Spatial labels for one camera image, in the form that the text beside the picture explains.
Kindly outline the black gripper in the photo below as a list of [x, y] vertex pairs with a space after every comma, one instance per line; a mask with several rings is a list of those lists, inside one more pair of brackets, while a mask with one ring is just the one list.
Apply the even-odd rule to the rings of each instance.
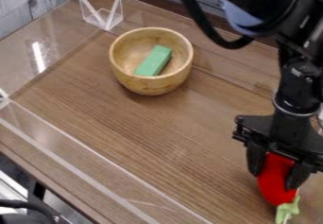
[[285, 189], [297, 189], [312, 172], [323, 172], [323, 136], [315, 131], [308, 117], [237, 115], [232, 138], [245, 146], [247, 168], [257, 177], [265, 154], [272, 152], [296, 162], [288, 172]]

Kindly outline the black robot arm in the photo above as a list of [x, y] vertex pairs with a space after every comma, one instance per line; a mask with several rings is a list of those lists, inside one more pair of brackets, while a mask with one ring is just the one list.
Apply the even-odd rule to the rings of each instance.
[[236, 117], [233, 138], [244, 143], [253, 176], [264, 170], [265, 154], [295, 162], [283, 179], [297, 188], [323, 172], [323, 136], [311, 125], [323, 104], [323, 0], [223, 0], [231, 26], [279, 44], [280, 81], [272, 96], [273, 114]]

